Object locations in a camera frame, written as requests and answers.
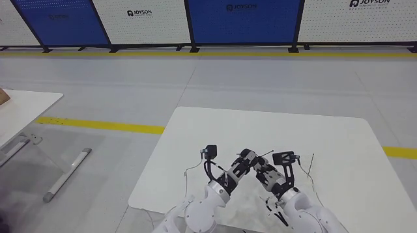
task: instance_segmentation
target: yellow floor line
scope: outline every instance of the yellow floor line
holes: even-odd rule
[[[78,120],[69,118],[56,117],[40,117],[36,120],[38,124],[56,124],[59,126],[75,126],[82,128],[115,130],[115,131],[130,131],[134,133],[153,133],[161,135],[164,132],[162,126],[145,126],[142,124],[123,124],[114,122],[102,122],[91,120]],[[392,146],[383,146],[385,154],[388,157],[417,159],[417,149],[401,148]]]
[[[392,146],[383,146],[385,154],[388,157],[417,159],[417,149],[414,148],[401,148]]]
[[[36,120],[36,122],[39,124],[56,124],[59,126],[75,126],[102,130],[131,131],[134,133],[153,133],[156,135],[161,135],[165,129],[161,126],[145,126],[142,124],[123,124],[114,122],[77,120],[55,117],[40,117],[38,118],[38,120]]]
[[[288,52],[166,52],[166,51],[135,51],[135,52],[0,52],[0,57],[132,57],[132,56],[186,56],[186,57],[348,57],[348,58],[417,58],[417,53],[288,53]]]

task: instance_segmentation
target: floor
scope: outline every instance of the floor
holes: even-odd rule
[[[0,53],[0,86],[62,92],[65,97],[45,114],[49,117],[165,126],[178,106],[360,117],[381,145],[417,148],[417,56],[54,56],[58,52]],[[301,51],[314,52],[409,53],[395,47]],[[147,214],[127,202],[159,135],[42,124],[33,128],[64,159],[72,161],[85,147],[93,152],[49,204],[42,196],[61,173],[36,147],[26,146],[1,167],[0,210],[13,232],[152,231]],[[417,207],[417,160],[390,161]]]

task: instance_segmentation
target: table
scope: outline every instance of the table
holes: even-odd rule
[[[48,150],[50,148],[46,147],[46,142],[43,138],[32,133],[30,128],[27,127],[50,107],[55,105],[64,96],[63,94],[20,90],[5,90],[5,92],[10,96],[10,100],[0,105],[0,166],[10,159],[21,147],[29,141],[32,141],[64,173],[45,194],[43,198],[44,202],[49,202],[77,169],[91,149],[85,148],[73,163],[67,163],[55,152]],[[22,135],[23,139],[15,147],[7,153],[1,151],[2,148],[19,135]]]
[[[303,164],[309,163],[306,156],[315,154],[311,168],[315,188],[350,233],[408,233],[417,228],[417,212],[369,124],[336,116],[178,107],[130,195],[129,206],[166,213],[184,198],[183,172],[198,164],[199,149],[208,144],[218,145],[214,161],[225,169],[244,148],[258,154],[293,150]],[[318,204],[306,175],[298,165],[294,170],[295,186]],[[189,171],[189,194],[203,198],[207,182],[202,166]],[[290,232],[268,216],[259,196],[269,194],[251,171],[226,208],[217,209],[217,221],[258,232]]]

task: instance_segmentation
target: perforated panel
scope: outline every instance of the perforated panel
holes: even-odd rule
[[[190,43],[184,0],[93,0],[112,44]]]
[[[0,46],[39,46],[10,0],[0,0]]]
[[[417,0],[306,0],[299,42],[417,40]]]
[[[300,0],[188,0],[197,43],[292,42]]]
[[[45,45],[105,45],[89,0],[15,0]]]

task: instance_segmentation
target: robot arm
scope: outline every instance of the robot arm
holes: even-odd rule
[[[210,182],[205,186],[205,198],[192,202],[185,210],[187,227],[193,232],[210,233],[217,226],[214,211],[217,207],[226,207],[231,193],[236,189],[238,182],[250,172],[252,161],[256,158],[255,152],[245,149],[237,158],[232,167],[215,179],[211,174],[212,154],[207,153],[205,167]]]
[[[212,160],[217,156],[215,145],[208,145],[205,154],[205,170],[210,182],[205,186],[205,198],[194,200],[194,196],[186,197],[179,205],[165,215],[165,219],[154,229],[153,233],[180,233],[174,224],[174,219],[185,210],[187,231],[198,233],[211,233],[217,225],[214,211],[217,207],[224,208],[230,200],[231,193],[244,175],[250,172],[253,160],[257,157],[255,152],[245,149],[233,162],[228,171],[223,170]],[[215,165],[223,170],[218,178],[213,177],[211,167]]]
[[[273,154],[274,164],[284,168],[284,175],[268,164],[268,160],[258,157],[254,169],[256,178],[263,187],[274,194],[279,206],[288,217],[284,219],[280,212],[275,215],[294,233],[348,233],[337,217],[328,209],[312,204],[308,196],[294,187],[292,163],[300,156],[294,152]]]

